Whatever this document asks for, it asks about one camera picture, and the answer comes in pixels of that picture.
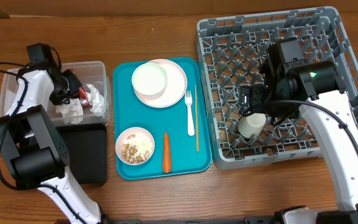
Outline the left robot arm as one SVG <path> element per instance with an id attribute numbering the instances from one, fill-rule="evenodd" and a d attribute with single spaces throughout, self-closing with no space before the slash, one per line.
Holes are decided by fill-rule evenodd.
<path id="1" fill-rule="evenodd" d="M 43 192 L 71 223 L 109 223 L 71 173 L 67 145 L 46 112 L 49 103 L 79 98 L 82 84 L 71 70 L 62 70 L 53 47 L 33 44 L 27 53 L 29 62 L 13 74 L 15 100 L 0 117 L 0 181 L 12 190 Z"/>

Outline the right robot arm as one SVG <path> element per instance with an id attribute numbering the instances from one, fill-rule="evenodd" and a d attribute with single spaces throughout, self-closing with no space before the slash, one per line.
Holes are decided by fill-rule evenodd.
<path id="1" fill-rule="evenodd" d="M 295 37 L 267 49 L 259 68 L 262 85 L 242 87 L 241 117 L 303 117 L 328 166 L 337 210 L 306 206 L 276 211 L 270 223 L 358 223 L 358 128 L 351 115 L 346 86 L 331 61 L 309 63 Z"/>

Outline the white plastic cup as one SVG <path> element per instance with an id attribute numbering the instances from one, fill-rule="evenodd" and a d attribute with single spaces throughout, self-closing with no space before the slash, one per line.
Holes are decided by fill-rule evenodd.
<path id="1" fill-rule="evenodd" d="M 257 137 L 263 130 L 266 123 L 266 115 L 255 113 L 247 117 L 242 117 L 237 125 L 239 133 L 244 138 Z"/>

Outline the red snack wrapper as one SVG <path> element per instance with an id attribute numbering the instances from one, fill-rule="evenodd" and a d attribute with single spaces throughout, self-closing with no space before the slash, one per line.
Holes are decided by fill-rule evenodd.
<path id="1" fill-rule="evenodd" d="M 81 106 L 83 108 L 86 108 L 90 105 L 88 96 L 85 92 L 85 89 L 82 86 L 79 88 L 79 99 L 80 99 Z"/>

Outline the white napkin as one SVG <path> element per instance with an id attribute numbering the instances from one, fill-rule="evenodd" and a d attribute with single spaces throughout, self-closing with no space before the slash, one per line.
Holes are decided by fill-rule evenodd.
<path id="1" fill-rule="evenodd" d="M 88 102 L 91 105 L 90 111 L 96 116 L 101 116 L 105 109 L 104 97 L 92 84 L 87 84 L 86 86 L 90 90 L 90 92 L 86 92 Z"/>
<path id="2" fill-rule="evenodd" d="M 65 124 L 80 124 L 83 120 L 83 108 L 78 98 L 70 99 L 67 105 L 56 106 L 55 111 L 62 114 Z"/>

